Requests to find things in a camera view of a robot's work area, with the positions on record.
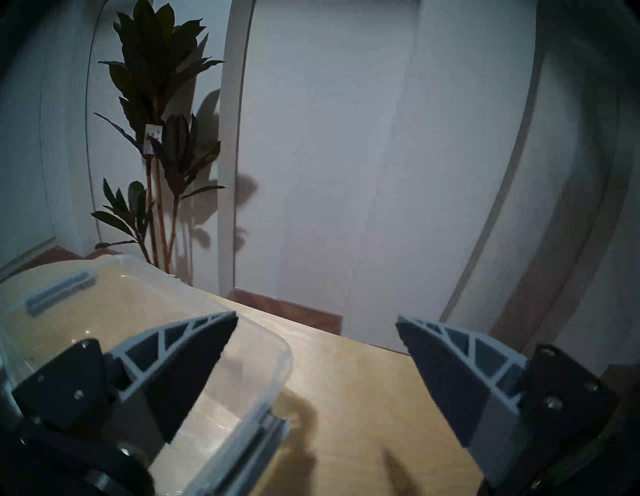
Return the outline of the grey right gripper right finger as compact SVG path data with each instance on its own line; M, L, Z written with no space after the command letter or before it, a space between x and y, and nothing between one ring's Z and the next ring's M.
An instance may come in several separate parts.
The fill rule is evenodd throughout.
M569 354L531 357L483 333L399 315L431 399L483 475L481 488L553 488L597 455L617 395Z

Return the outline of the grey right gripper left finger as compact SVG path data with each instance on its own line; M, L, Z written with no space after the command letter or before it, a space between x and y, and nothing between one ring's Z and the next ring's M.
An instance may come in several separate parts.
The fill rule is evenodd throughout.
M25 417L65 433L136 446L170 443L238 323L235 312L158 326L103 352L68 347L11 391Z

